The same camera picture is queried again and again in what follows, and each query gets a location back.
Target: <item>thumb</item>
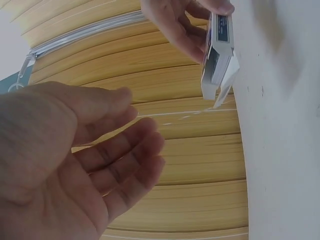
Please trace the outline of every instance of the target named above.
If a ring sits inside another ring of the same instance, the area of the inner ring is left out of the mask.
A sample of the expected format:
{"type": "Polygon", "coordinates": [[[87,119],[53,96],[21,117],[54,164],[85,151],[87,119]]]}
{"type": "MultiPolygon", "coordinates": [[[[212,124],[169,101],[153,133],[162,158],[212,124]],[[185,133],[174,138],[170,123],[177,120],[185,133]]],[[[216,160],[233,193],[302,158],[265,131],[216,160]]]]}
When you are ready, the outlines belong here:
{"type": "Polygon", "coordinates": [[[228,0],[198,0],[198,2],[215,14],[230,15],[235,11],[235,7],[228,0]]]}

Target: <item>finger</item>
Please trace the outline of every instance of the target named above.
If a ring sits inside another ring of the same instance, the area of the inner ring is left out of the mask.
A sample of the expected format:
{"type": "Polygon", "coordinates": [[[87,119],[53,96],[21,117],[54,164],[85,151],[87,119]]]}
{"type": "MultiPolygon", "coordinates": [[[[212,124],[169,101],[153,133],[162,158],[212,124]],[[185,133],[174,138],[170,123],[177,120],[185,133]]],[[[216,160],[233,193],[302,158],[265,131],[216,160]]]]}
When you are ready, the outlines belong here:
{"type": "Polygon", "coordinates": [[[87,173],[100,170],[118,160],[157,130],[152,118],[143,118],[116,136],[95,146],[77,151],[74,156],[87,173]]]}
{"type": "Polygon", "coordinates": [[[179,17],[179,22],[182,24],[184,29],[186,30],[187,34],[190,35],[195,35],[200,38],[206,39],[207,37],[207,31],[201,27],[194,26],[190,19],[187,17],[187,15],[183,15],[179,17]]]}
{"type": "Polygon", "coordinates": [[[137,115],[138,111],[130,105],[122,115],[115,118],[106,116],[96,122],[89,123],[87,125],[80,125],[75,133],[73,146],[91,143],[102,135],[110,133],[130,123],[137,117],[137,115]]]}
{"type": "Polygon", "coordinates": [[[146,161],[157,156],[164,143],[165,140],[160,133],[152,133],[123,158],[91,174],[93,185],[102,195],[108,194],[135,174],[141,166],[147,164],[146,161]]]}
{"type": "Polygon", "coordinates": [[[211,12],[195,0],[190,1],[186,11],[197,19],[209,20],[211,12]]]}
{"type": "Polygon", "coordinates": [[[187,32],[181,23],[166,18],[158,24],[158,27],[171,44],[197,63],[202,63],[204,52],[187,36],[187,32]]]}
{"type": "Polygon", "coordinates": [[[75,114],[79,124],[90,124],[103,117],[118,116],[132,102],[132,93],[126,87],[106,90],[46,82],[27,87],[24,91],[35,91],[53,97],[75,114]]]}
{"type": "Polygon", "coordinates": [[[135,175],[103,197],[108,211],[108,223],[124,214],[158,183],[165,160],[156,156],[141,166],[135,175]]]}
{"type": "Polygon", "coordinates": [[[235,7],[229,0],[197,0],[210,12],[221,15],[230,15],[235,11],[235,7]]]}

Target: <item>metal strip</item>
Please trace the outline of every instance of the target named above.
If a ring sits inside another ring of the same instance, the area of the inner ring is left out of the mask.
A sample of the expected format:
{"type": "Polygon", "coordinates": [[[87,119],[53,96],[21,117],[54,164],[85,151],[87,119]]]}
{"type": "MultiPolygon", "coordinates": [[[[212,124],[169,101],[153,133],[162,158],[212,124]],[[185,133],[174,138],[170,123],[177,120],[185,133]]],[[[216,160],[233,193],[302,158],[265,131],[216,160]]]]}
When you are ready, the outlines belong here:
{"type": "Polygon", "coordinates": [[[72,44],[82,38],[86,38],[113,28],[118,28],[124,25],[133,24],[144,20],[146,20],[146,18],[144,17],[141,10],[110,17],[67,32],[39,46],[36,46],[30,50],[30,54],[38,59],[55,50],[72,44]]]}

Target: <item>white wall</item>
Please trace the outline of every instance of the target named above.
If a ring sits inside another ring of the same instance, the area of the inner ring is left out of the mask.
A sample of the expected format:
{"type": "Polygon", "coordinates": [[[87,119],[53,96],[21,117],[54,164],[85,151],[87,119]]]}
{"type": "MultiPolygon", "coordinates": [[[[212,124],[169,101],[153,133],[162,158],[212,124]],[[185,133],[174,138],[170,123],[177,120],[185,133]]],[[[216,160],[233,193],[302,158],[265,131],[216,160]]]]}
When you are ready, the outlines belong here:
{"type": "Polygon", "coordinates": [[[19,27],[10,24],[9,16],[0,10],[0,81],[18,71],[29,52],[19,27]]]}
{"type": "Polygon", "coordinates": [[[320,1],[233,0],[250,240],[320,240],[320,1]]]}

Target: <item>wooden slat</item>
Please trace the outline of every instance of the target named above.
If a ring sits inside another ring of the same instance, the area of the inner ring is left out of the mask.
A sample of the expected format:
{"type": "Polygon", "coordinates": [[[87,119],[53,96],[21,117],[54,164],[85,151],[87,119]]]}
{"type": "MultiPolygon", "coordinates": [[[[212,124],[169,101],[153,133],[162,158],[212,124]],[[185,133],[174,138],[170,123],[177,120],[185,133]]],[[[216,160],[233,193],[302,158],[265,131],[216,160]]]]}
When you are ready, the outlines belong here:
{"type": "Polygon", "coordinates": [[[192,98],[202,95],[201,66],[188,65],[137,72],[88,83],[86,87],[118,89],[129,87],[133,103],[192,98]]]}
{"type": "Polygon", "coordinates": [[[245,180],[156,186],[109,225],[114,230],[200,232],[248,226],[245,180]]]}
{"type": "MultiPolygon", "coordinates": [[[[203,19],[197,19],[194,17],[189,17],[192,24],[195,26],[200,26],[204,28],[206,26],[206,21],[203,19]]],[[[105,31],[90,37],[86,37],[81,39],[73,44],[70,44],[62,49],[59,49],[55,52],[52,52],[44,57],[38,59],[33,68],[33,72],[37,72],[49,65],[52,65],[56,62],[59,62],[67,57],[78,54],[81,51],[85,51],[87,49],[91,49],[95,46],[99,46],[102,44],[110,43],[117,40],[125,41],[126,38],[130,38],[133,36],[138,36],[142,34],[148,34],[157,32],[158,28],[151,23],[150,21],[143,21],[139,23],[134,23],[130,25],[126,25],[124,27],[118,27],[109,31],[105,31]]],[[[139,41],[135,42],[119,42],[118,47],[120,51],[125,51],[128,49],[127,45],[132,46],[133,44],[137,44],[137,48],[141,46],[139,41]]]]}
{"type": "Polygon", "coordinates": [[[39,80],[48,78],[82,63],[102,58],[104,56],[143,47],[150,47],[153,45],[165,44],[167,42],[167,39],[162,35],[162,33],[156,31],[96,45],[55,62],[40,71],[33,72],[32,81],[38,82],[39,80]]]}
{"type": "Polygon", "coordinates": [[[87,24],[140,9],[139,0],[78,0],[64,1],[68,7],[59,5],[61,10],[51,14],[50,7],[58,6],[55,2],[27,11],[16,19],[31,47],[87,24]]]}
{"type": "Polygon", "coordinates": [[[107,229],[101,240],[248,240],[248,227],[202,232],[139,232],[107,229]]]}
{"type": "Polygon", "coordinates": [[[42,0],[40,4],[30,9],[25,9],[25,12],[16,19],[15,23],[18,23],[21,26],[22,33],[26,33],[42,23],[88,3],[89,1],[90,0],[42,0]]]}
{"type": "MultiPolygon", "coordinates": [[[[77,152],[84,147],[75,147],[77,152]]],[[[240,134],[171,139],[161,155],[166,161],[158,185],[244,180],[246,168],[240,134]]]]}
{"type": "MultiPolygon", "coordinates": [[[[137,120],[144,116],[154,118],[159,125],[159,132],[167,140],[239,134],[240,126],[235,97],[229,95],[225,104],[219,109],[208,110],[213,105],[213,101],[193,97],[146,102],[134,106],[140,116],[137,120]]],[[[92,145],[114,136],[126,127],[102,136],[92,145]]]]}
{"type": "Polygon", "coordinates": [[[3,10],[10,13],[11,21],[18,18],[20,15],[25,13],[27,10],[35,7],[41,3],[42,0],[10,0],[4,7],[3,10]]]}
{"type": "Polygon", "coordinates": [[[31,76],[31,84],[47,81],[84,85],[94,81],[148,70],[193,65],[194,62],[170,43],[119,52],[84,62],[45,78],[31,76]]]}

